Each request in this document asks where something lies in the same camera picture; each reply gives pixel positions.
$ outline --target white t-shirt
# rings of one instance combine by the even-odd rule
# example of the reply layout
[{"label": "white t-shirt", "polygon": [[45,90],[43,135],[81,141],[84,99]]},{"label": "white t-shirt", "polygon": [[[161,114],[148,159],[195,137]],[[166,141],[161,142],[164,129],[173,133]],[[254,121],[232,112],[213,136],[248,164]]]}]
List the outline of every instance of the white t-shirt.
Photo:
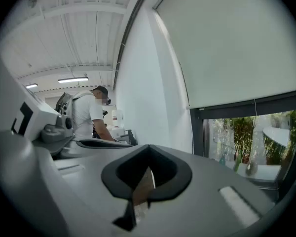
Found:
[{"label": "white t-shirt", "polygon": [[93,95],[73,100],[74,133],[77,139],[92,138],[92,120],[103,119],[100,102]]}]

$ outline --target black cap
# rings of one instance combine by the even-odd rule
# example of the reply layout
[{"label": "black cap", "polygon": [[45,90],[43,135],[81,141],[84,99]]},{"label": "black cap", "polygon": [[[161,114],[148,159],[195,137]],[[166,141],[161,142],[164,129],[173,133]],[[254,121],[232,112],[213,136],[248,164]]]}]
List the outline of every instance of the black cap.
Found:
[{"label": "black cap", "polygon": [[109,94],[109,92],[108,92],[108,90],[106,89],[106,88],[104,88],[103,86],[98,86],[98,87],[96,87],[95,89],[93,89],[93,90],[99,90],[99,91],[101,91],[104,95],[106,95],[106,96],[108,96],[108,94]]}]

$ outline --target gray machine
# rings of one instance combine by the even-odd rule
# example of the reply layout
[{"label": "gray machine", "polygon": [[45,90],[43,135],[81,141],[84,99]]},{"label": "gray machine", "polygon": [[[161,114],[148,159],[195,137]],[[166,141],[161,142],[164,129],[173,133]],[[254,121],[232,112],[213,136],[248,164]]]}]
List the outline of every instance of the gray machine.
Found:
[{"label": "gray machine", "polygon": [[[156,188],[136,225],[132,192],[148,166]],[[73,237],[259,236],[294,192],[274,206],[211,159],[154,145],[77,141],[68,117],[19,85],[1,61],[0,188],[36,230]]]}]

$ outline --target man in white shirt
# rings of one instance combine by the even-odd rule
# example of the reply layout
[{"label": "man in white shirt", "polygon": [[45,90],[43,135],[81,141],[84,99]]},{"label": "man in white shirt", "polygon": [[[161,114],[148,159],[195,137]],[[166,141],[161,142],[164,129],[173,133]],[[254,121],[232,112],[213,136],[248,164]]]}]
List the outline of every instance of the man in white shirt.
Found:
[{"label": "man in white shirt", "polygon": [[103,122],[102,105],[106,104],[108,90],[99,86],[91,90],[92,94],[73,100],[74,133],[77,139],[92,138],[92,123],[103,140],[114,141]]}]

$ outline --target window frame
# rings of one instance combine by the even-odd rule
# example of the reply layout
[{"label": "window frame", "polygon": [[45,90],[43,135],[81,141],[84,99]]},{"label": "window frame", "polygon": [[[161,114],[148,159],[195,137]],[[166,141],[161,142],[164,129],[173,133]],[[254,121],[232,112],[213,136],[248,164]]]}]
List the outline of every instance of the window frame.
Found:
[{"label": "window frame", "polygon": [[[260,116],[291,110],[296,110],[296,91],[232,104],[190,109],[193,132],[193,154],[207,158],[209,156],[209,119]],[[274,182],[265,182],[250,178],[248,180],[261,189],[277,190],[277,199],[282,199],[296,179],[296,146],[288,169],[285,170],[285,173],[283,171],[280,171],[278,174],[278,176],[283,177],[282,180],[276,179]]]}]

